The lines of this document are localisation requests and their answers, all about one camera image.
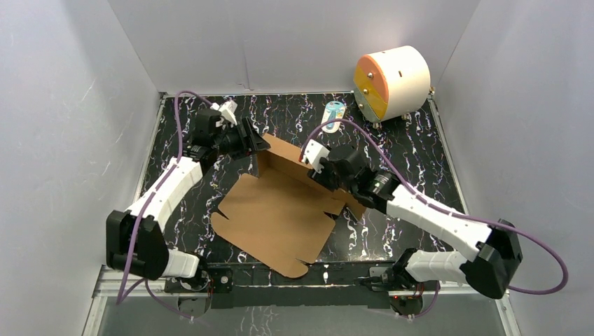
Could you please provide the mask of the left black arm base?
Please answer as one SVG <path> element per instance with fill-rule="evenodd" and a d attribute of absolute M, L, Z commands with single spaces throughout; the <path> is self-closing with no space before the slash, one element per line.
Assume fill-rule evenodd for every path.
<path fill-rule="evenodd" d="M 198 269 L 191 278 L 170 278 L 165 281 L 165 292 L 177 296 L 177 310 L 194 321 L 202 317 L 214 304 L 214 299 L 229 298 L 233 290 L 233 271 L 230 267 L 212 264 Z"/>

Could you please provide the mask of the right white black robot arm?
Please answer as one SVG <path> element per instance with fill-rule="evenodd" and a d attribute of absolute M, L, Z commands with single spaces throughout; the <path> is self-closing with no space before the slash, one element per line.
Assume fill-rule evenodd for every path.
<path fill-rule="evenodd" d="M 452 247 L 451 252 L 409 248 L 391 268 L 361 284 L 411 290 L 427 281 L 446 281 L 467 284 L 488 298 L 503 297 L 523 258 L 511 224 L 499 228 L 463 219 L 458 211 L 410 190 L 394 172 L 371 169 L 350 145 L 330 149 L 311 140 L 301 160 L 311 166 L 308 177 L 319 185 L 344 190 L 364 207 L 411 223 Z"/>

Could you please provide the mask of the brown cardboard box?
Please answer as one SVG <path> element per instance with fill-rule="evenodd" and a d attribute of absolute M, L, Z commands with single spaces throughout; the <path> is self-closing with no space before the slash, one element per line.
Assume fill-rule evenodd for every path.
<path fill-rule="evenodd" d="M 242 174 L 211 216 L 215 233 L 284 277 L 304 276 L 343 209 L 359 220 L 366 207 L 343 190 L 328 191 L 308 177 L 300 148 L 271 134 L 257 153 L 257 176 Z"/>

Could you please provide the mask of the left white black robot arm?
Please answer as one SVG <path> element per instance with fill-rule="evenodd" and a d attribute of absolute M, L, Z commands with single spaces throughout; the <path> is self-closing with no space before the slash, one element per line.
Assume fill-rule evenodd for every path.
<path fill-rule="evenodd" d="M 239 160 L 270 149 L 248 118 L 237 120 L 231 112 L 198 111 L 181 138 L 181 155 L 124 211 L 106 219 L 106 263 L 114 270 L 145 279 L 182 278 L 192 291 L 209 283 L 206 262 L 191 253 L 169 248 L 163 232 L 186 193 L 199 183 L 217 159 Z"/>

